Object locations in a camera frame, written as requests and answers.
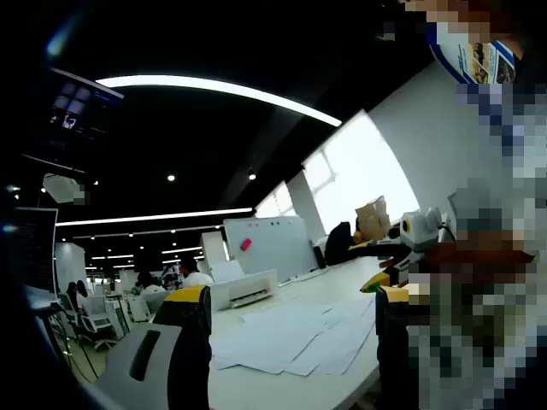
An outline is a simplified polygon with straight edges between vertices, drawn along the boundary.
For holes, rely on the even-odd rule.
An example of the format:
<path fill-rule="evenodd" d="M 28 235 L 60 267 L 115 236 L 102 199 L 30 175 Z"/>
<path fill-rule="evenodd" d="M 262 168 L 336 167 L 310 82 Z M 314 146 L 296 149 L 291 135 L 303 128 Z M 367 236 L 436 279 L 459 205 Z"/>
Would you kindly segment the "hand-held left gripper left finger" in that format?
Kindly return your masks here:
<path fill-rule="evenodd" d="M 107 354 L 93 383 L 99 409 L 208 409 L 212 348 L 208 285 L 167 295 L 150 323 Z"/>

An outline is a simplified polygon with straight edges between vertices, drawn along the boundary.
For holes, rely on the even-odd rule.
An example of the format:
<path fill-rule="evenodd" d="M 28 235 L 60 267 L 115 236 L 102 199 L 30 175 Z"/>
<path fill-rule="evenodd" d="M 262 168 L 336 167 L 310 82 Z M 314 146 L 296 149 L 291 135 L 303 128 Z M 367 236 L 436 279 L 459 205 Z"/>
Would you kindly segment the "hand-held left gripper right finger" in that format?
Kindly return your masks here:
<path fill-rule="evenodd" d="M 375 299 L 381 409 L 405 408 L 409 376 L 408 324 L 408 290 L 381 285 Z"/>

